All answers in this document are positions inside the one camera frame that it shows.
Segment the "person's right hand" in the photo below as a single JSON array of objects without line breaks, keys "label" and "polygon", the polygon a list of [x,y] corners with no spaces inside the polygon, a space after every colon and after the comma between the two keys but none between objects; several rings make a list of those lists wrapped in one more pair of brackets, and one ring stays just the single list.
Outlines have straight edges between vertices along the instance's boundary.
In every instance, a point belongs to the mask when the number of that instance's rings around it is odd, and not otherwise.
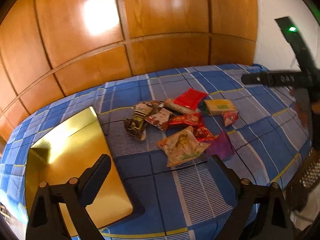
[{"label": "person's right hand", "polygon": [[309,118],[308,118],[308,111],[309,106],[309,97],[305,89],[293,89],[290,90],[290,95],[295,98],[295,111],[297,112],[298,118],[303,127],[309,126]]}]

